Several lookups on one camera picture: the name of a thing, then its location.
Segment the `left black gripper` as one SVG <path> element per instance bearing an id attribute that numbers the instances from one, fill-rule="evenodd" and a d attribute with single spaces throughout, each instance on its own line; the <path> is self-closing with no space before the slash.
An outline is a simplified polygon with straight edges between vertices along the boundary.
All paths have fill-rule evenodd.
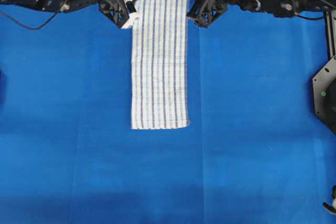
<path id="1" fill-rule="evenodd" d="M 139 19 L 134 0 L 99 0 L 99 11 L 119 29 L 132 28 Z"/>

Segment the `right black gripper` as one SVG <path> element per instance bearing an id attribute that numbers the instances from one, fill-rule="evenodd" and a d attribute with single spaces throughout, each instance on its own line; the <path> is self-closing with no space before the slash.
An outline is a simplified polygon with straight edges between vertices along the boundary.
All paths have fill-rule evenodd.
<path id="1" fill-rule="evenodd" d="M 224 0 L 195 0 L 186 17 L 197 27 L 208 28 L 227 10 L 228 5 Z"/>

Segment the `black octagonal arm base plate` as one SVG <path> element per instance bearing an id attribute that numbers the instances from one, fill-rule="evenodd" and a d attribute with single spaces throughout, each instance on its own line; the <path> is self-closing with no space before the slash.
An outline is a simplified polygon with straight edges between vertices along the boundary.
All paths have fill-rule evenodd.
<path id="1" fill-rule="evenodd" d="M 335 134 L 335 56 L 312 78 L 314 113 Z"/>

